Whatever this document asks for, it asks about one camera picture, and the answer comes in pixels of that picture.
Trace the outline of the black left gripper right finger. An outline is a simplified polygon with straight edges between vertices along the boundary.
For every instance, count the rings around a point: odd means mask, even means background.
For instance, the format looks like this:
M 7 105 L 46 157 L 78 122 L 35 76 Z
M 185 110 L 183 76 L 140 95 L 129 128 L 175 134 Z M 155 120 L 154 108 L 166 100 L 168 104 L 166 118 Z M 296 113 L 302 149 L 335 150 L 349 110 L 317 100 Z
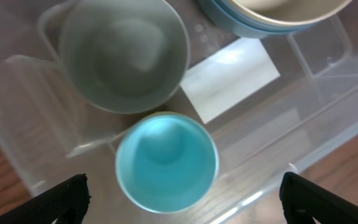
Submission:
M 357 205 L 294 172 L 284 174 L 279 197 L 288 224 L 358 223 Z

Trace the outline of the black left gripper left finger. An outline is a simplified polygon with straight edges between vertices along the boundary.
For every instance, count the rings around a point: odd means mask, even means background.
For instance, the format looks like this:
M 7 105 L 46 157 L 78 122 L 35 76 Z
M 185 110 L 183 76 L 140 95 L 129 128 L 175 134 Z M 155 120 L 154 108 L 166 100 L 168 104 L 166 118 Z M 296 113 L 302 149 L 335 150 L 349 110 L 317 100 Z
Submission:
M 90 204 L 86 174 L 77 174 L 0 216 L 0 224 L 82 224 Z

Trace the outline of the clear plastic storage bin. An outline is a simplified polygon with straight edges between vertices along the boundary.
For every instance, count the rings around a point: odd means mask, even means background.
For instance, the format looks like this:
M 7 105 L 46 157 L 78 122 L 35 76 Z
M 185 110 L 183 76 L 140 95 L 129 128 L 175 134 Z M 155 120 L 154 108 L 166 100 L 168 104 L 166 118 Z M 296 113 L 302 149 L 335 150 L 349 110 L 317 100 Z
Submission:
M 76 1 L 0 1 L 0 149 L 31 195 L 88 176 L 85 223 L 222 223 L 358 134 L 358 1 L 298 32 L 263 39 L 216 26 L 196 1 L 114 1 L 147 36 L 186 30 L 190 67 L 152 115 L 182 114 L 216 143 L 219 174 L 191 208 L 148 212 L 120 189 L 115 155 L 148 112 L 92 105 L 69 81 L 58 47 Z

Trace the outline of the light blue cup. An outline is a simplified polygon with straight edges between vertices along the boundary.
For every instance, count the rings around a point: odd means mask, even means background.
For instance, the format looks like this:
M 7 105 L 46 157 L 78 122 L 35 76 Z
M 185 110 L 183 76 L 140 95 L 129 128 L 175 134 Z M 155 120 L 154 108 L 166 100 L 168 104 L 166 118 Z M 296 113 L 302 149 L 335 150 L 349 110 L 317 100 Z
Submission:
M 199 122 L 179 113 L 154 113 L 127 130 L 115 166 L 131 202 L 152 213 L 178 213 L 209 192 L 219 173 L 219 154 Z

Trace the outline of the pale blue small bowl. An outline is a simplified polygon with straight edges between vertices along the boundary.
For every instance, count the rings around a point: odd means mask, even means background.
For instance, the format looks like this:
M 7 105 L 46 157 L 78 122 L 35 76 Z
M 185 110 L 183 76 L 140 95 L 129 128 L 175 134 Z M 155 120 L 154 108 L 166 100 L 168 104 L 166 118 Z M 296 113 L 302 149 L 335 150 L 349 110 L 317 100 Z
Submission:
M 166 1 L 80 1 L 63 24 L 59 55 L 69 81 L 91 104 L 134 114 L 178 90 L 190 40 Z

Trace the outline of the beige bowl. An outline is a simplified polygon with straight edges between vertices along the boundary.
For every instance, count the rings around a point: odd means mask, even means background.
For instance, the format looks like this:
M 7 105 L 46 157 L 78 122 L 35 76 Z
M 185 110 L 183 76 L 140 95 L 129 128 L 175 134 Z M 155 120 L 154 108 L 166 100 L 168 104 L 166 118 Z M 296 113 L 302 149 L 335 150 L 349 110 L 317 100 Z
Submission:
M 325 20 L 344 9 L 351 0 L 227 0 L 227 3 L 257 22 L 279 27 L 293 27 Z

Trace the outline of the dark blue bowl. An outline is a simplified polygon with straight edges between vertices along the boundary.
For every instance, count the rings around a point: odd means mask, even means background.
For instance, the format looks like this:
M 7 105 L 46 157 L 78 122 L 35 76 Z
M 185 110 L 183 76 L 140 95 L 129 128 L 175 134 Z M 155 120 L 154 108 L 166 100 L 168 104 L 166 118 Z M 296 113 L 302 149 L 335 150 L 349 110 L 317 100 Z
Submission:
M 196 2 L 203 14 L 215 25 L 239 37 L 263 39 L 269 35 L 287 35 L 303 31 L 314 25 L 289 28 L 266 25 L 240 15 L 224 1 L 197 0 Z

